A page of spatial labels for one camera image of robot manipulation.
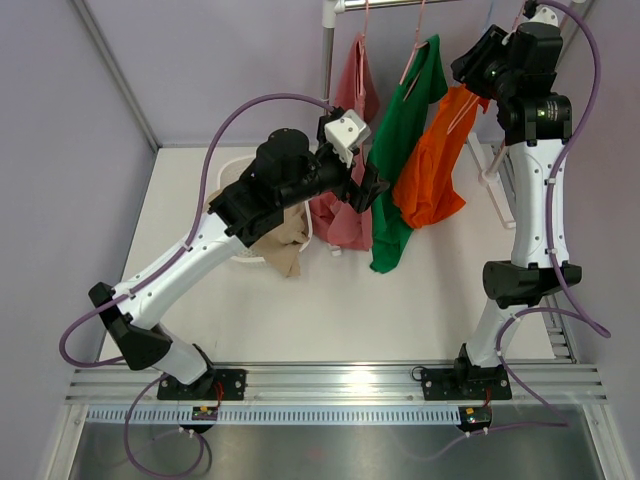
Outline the light blue hanger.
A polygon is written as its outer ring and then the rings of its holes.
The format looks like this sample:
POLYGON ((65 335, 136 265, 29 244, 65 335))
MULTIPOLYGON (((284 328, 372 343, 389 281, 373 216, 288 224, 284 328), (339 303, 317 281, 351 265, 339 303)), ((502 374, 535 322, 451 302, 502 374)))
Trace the light blue hanger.
POLYGON ((486 12, 486 18, 482 27, 482 33, 484 34, 489 27, 492 25, 492 20, 493 20, 493 12, 494 12, 494 7, 495 7, 495 0, 491 0, 489 5, 488 5, 488 9, 486 12))

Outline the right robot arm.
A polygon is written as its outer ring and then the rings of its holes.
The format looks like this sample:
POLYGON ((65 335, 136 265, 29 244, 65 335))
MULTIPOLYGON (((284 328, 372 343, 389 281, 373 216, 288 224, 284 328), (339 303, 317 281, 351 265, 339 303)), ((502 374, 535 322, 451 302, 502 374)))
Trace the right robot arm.
POLYGON ((499 360, 514 332, 501 329, 517 312, 537 307, 563 285, 580 282, 582 270, 569 261, 562 206, 546 205, 547 189, 562 194, 563 174, 553 168, 572 133, 570 100, 553 92, 563 40, 557 26, 528 21, 511 33, 491 26, 452 64, 453 76, 470 92, 493 100, 515 175, 516 232, 511 257, 483 268, 487 303, 463 344, 444 384, 471 400, 511 396, 499 360))

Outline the beige t shirt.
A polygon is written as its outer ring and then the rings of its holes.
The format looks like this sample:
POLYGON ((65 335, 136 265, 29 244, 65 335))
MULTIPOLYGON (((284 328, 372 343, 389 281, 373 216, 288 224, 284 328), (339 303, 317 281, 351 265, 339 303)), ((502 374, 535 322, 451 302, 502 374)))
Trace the beige t shirt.
POLYGON ((310 240, 307 204, 284 211, 284 223, 260 238, 252 247, 231 257, 245 266, 269 266, 286 278, 301 274, 299 256, 310 240))

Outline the orange t shirt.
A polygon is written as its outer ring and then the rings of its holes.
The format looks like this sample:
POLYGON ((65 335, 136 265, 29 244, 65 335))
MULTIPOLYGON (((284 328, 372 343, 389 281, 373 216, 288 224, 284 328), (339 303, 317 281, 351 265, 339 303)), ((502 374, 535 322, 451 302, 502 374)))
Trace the orange t shirt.
POLYGON ((454 189, 453 171, 477 113, 486 112, 489 107, 489 101, 480 97, 480 105, 447 134, 452 118, 465 103, 467 91, 464 86, 448 89, 393 189, 393 203, 400 210, 402 220, 413 229, 441 222, 466 205, 454 189))

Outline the pink hanger of beige shirt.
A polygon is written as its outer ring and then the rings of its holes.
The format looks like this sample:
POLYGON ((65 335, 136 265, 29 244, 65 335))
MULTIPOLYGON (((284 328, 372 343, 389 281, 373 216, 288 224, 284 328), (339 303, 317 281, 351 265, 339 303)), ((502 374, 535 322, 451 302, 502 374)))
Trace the pink hanger of beige shirt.
MULTIPOLYGON (((524 1, 520 3, 516 15, 513 20, 512 29, 514 29, 518 23, 519 18, 521 17, 521 11, 524 1)), ((447 134, 451 134, 452 131, 458 126, 458 124, 467 116, 468 112, 473 110, 475 107, 479 106, 481 103, 481 99, 478 95, 471 93, 470 91, 466 92, 465 103, 458 109, 454 117, 452 118, 448 128, 447 134)))

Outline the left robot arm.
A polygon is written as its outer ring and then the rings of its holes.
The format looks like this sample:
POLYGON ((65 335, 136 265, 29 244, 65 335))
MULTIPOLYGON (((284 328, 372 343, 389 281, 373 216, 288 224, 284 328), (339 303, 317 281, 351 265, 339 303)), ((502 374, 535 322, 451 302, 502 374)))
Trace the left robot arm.
POLYGON ((351 121, 332 121, 321 127, 312 150, 299 130, 271 133, 239 178, 198 209, 194 231, 132 279, 92 287, 89 297, 127 366, 164 373, 168 399, 218 392, 221 376, 211 360, 164 329, 162 317, 211 270, 280 226, 287 208, 333 192, 357 211, 368 209, 388 187, 374 166, 360 183, 352 178, 369 134, 351 121))

